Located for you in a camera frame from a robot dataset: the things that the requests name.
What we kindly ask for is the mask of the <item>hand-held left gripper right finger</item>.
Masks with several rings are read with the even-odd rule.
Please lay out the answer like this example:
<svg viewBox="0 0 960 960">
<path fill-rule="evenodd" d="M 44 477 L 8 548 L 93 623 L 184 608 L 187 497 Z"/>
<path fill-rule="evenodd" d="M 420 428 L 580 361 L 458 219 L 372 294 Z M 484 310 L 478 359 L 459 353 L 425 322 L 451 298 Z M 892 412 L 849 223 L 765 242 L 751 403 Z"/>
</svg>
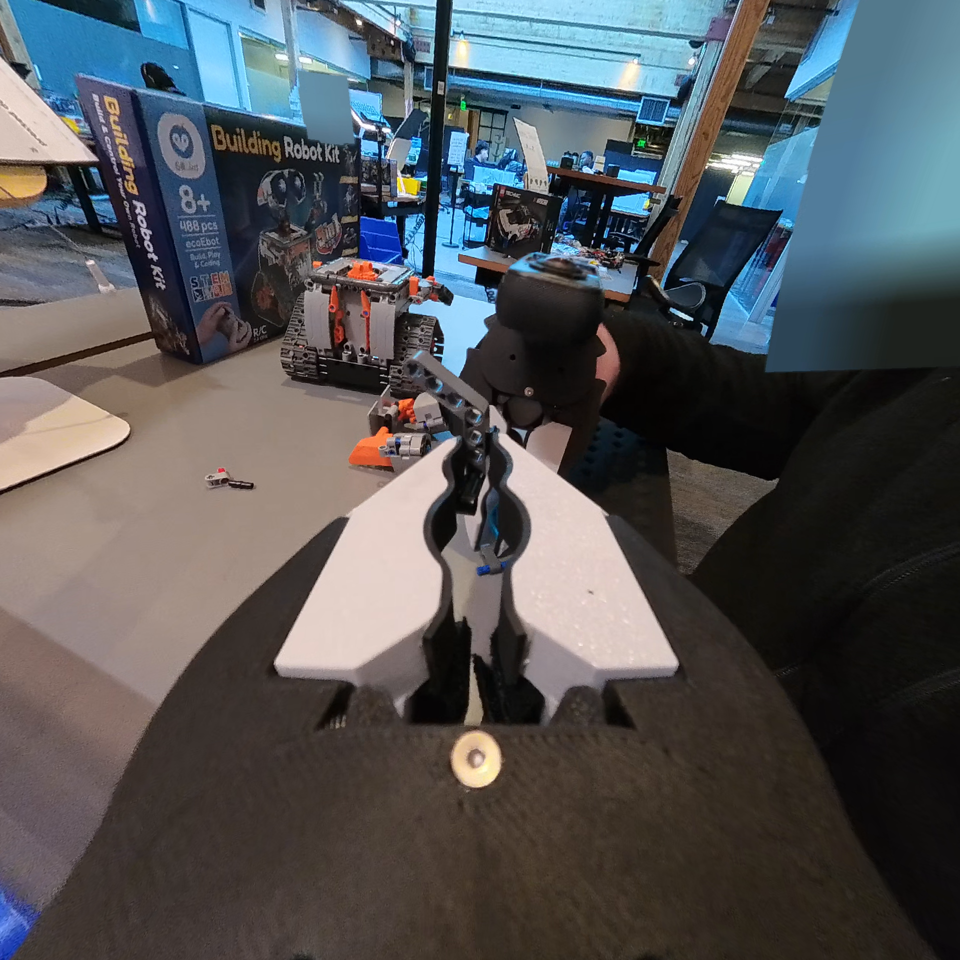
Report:
<svg viewBox="0 0 960 960">
<path fill-rule="evenodd" d="M 510 718 L 545 724 L 572 689 L 666 679 L 675 654 L 618 540 L 589 498 L 498 431 L 488 447 L 497 530 L 509 546 L 491 660 Z"/>
</svg>

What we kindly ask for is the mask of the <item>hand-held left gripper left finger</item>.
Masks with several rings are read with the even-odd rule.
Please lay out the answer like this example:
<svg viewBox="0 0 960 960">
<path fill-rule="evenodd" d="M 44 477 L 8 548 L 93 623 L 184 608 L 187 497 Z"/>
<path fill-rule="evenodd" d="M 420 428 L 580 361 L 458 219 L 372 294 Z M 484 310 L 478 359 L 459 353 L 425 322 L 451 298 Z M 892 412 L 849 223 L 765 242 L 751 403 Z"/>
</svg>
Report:
<svg viewBox="0 0 960 960">
<path fill-rule="evenodd" d="M 275 657 L 278 675 L 382 690 L 417 721 L 464 720 L 467 634 L 441 556 L 457 530 L 461 445 L 447 439 L 348 514 Z"/>
</svg>

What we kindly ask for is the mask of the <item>grey bent toy beam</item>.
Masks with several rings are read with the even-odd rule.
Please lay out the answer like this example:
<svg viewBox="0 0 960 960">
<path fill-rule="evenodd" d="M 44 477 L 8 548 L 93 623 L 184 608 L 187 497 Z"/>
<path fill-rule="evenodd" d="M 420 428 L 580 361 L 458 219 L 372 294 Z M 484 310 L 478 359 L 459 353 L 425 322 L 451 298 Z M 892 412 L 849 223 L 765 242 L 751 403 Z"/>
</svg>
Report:
<svg viewBox="0 0 960 960">
<path fill-rule="evenodd" d="M 484 477 L 491 434 L 490 407 L 486 399 L 457 375 L 447 370 L 432 354 L 421 350 L 401 364 L 405 378 L 415 390 L 415 402 L 426 418 L 417 414 L 433 449 L 446 440 L 457 440 L 454 454 L 456 473 Z"/>
</svg>

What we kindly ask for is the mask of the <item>person's right forearm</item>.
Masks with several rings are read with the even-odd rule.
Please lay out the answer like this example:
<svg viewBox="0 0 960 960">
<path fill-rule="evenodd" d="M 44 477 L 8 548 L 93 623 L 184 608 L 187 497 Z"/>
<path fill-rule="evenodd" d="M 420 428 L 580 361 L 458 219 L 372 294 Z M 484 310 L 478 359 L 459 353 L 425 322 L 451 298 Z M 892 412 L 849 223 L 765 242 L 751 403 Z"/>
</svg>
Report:
<svg viewBox="0 0 960 960">
<path fill-rule="evenodd" d="M 621 372 L 603 418 L 702 463 L 778 478 L 821 410 L 856 374 L 768 373 L 761 354 L 715 345 L 642 312 L 607 310 Z"/>
</svg>

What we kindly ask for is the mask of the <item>person's right hand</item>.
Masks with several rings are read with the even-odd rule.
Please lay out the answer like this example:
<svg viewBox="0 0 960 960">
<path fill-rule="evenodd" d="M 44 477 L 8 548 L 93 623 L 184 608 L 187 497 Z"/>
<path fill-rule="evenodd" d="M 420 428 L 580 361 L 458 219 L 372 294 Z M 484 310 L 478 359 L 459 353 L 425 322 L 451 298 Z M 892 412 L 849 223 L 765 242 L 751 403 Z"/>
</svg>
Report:
<svg viewBox="0 0 960 960">
<path fill-rule="evenodd" d="M 598 325 L 597 336 L 604 348 L 603 353 L 597 358 L 596 362 L 596 378 L 604 384 L 601 399 L 601 405 L 604 405 L 618 386 L 621 373 L 621 358 L 618 345 L 611 331 L 608 330 L 604 323 Z"/>
</svg>

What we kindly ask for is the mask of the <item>wooden table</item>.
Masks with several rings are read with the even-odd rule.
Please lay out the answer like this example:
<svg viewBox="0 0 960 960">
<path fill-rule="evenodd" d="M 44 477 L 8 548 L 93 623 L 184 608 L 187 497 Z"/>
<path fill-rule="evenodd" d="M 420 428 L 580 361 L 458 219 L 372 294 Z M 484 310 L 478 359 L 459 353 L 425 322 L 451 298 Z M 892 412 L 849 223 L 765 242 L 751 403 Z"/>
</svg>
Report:
<svg viewBox="0 0 960 960">
<path fill-rule="evenodd" d="M 474 282 L 481 286 L 497 286 L 499 278 L 515 263 L 514 258 L 486 246 L 461 251 L 458 260 L 476 269 Z M 633 263 L 625 263 L 618 269 L 605 268 L 600 271 L 600 277 L 606 302 L 626 305 L 637 287 L 638 267 Z"/>
</svg>

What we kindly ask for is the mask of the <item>grey orange toy robot head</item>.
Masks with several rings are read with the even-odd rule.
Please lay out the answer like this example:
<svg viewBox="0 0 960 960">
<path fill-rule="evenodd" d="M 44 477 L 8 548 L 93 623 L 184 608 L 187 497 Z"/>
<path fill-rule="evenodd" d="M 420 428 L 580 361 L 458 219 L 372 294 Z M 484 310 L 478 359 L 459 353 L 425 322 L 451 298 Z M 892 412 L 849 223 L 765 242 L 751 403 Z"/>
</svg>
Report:
<svg viewBox="0 0 960 960">
<path fill-rule="evenodd" d="M 368 411 L 368 426 L 369 436 L 356 443 L 348 462 L 396 474 L 451 436 L 441 404 L 427 392 L 399 398 L 384 390 Z"/>
</svg>

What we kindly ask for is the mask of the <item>black toy car box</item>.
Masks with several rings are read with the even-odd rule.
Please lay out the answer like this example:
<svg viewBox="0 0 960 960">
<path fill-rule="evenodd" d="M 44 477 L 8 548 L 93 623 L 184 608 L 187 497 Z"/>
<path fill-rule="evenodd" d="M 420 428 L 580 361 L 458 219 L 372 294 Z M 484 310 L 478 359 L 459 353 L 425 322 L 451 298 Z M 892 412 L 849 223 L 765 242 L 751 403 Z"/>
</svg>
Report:
<svg viewBox="0 0 960 960">
<path fill-rule="evenodd" d="M 492 188 L 485 246 L 510 258 L 550 253 L 562 200 L 553 194 L 496 184 Z"/>
</svg>

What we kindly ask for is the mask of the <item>tracked toy robot body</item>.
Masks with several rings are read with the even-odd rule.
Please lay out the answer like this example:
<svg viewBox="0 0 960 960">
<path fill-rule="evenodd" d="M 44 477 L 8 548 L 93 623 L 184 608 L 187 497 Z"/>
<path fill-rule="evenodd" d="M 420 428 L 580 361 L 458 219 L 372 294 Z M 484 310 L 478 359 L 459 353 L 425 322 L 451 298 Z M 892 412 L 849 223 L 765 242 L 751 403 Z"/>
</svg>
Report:
<svg viewBox="0 0 960 960">
<path fill-rule="evenodd" d="M 410 306 L 453 300 L 434 277 L 421 279 L 402 264 L 315 262 L 281 344 L 282 369 L 295 380 L 412 399 L 418 389 L 404 363 L 419 351 L 442 360 L 444 336 L 437 318 Z"/>
</svg>

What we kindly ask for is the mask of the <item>stacked blue storage bins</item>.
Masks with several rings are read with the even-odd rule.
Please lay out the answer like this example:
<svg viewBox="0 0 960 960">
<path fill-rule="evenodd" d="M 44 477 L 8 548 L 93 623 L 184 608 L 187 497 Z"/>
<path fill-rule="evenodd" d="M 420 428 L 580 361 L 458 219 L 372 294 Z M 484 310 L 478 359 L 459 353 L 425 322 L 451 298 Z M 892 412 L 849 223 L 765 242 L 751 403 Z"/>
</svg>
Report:
<svg viewBox="0 0 960 960">
<path fill-rule="evenodd" d="M 359 224 L 360 259 L 386 265 L 403 263 L 402 242 L 395 221 L 362 216 Z"/>
</svg>

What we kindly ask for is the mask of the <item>black vertical pole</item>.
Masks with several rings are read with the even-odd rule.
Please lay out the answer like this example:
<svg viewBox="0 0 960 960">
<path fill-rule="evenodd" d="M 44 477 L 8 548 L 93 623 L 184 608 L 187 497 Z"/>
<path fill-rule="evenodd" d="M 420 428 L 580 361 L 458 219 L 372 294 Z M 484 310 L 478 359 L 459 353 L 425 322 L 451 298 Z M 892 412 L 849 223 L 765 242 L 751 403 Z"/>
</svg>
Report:
<svg viewBox="0 0 960 960">
<path fill-rule="evenodd" d="M 421 273 L 435 274 L 438 217 L 442 193 L 443 139 L 447 109 L 447 81 L 450 62 L 452 1 L 437 1 L 434 55 L 430 87 L 427 189 L 424 203 L 424 236 Z"/>
</svg>

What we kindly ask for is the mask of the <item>wooden support column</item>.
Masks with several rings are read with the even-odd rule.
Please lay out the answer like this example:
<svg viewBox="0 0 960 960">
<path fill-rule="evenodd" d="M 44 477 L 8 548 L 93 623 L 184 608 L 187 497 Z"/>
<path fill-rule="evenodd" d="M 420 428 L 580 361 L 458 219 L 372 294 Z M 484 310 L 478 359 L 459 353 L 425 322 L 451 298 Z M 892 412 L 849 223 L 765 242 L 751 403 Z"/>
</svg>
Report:
<svg viewBox="0 0 960 960">
<path fill-rule="evenodd" d="M 740 1 L 731 19 L 723 46 L 710 73 L 709 86 L 698 78 L 687 103 L 688 136 L 678 153 L 676 176 L 667 193 L 680 198 L 677 215 L 666 224 L 651 251 L 657 266 L 651 276 L 665 278 L 680 233 L 686 222 L 702 176 L 711 157 L 727 110 L 754 41 L 766 18 L 768 1 Z"/>
</svg>

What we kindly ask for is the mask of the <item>blue toy kit box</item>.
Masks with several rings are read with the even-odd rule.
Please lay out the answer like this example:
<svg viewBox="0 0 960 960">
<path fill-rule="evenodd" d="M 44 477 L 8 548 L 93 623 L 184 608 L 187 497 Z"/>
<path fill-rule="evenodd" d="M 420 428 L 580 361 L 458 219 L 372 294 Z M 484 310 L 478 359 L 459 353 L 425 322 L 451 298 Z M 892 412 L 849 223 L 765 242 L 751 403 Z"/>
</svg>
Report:
<svg viewBox="0 0 960 960">
<path fill-rule="evenodd" d="M 358 253 L 359 140 L 76 76 L 157 348 L 194 365 L 282 337 L 315 263 Z"/>
</svg>

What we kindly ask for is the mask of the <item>white stand base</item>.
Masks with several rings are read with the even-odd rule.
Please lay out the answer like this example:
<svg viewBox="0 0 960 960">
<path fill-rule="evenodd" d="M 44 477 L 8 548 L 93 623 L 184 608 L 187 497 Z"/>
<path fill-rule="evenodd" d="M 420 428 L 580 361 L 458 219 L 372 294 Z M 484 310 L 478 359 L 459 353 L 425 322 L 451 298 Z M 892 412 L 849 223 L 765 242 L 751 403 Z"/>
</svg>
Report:
<svg viewBox="0 0 960 960">
<path fill-rule="evenodd" d="M 133 290 L 2 307 L 3 493 L 126 442 L 131 426 L 125 419 L 42 374 L 146 335 Z"/>
</svg>

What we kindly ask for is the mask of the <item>instruction booklet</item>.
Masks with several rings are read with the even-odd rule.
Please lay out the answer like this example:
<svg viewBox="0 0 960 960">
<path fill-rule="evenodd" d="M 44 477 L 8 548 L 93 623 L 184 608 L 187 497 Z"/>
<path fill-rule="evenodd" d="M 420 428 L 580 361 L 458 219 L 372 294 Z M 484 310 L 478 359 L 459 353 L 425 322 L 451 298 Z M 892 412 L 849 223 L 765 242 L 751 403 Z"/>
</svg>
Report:
<svg viewBox="0 0 960 960">
<path fill-rule="evenodd" d="M 1 60 L 1 162 L 81 166 L 98 163 L 96 155 L 4 59 Z"/>
</svg>

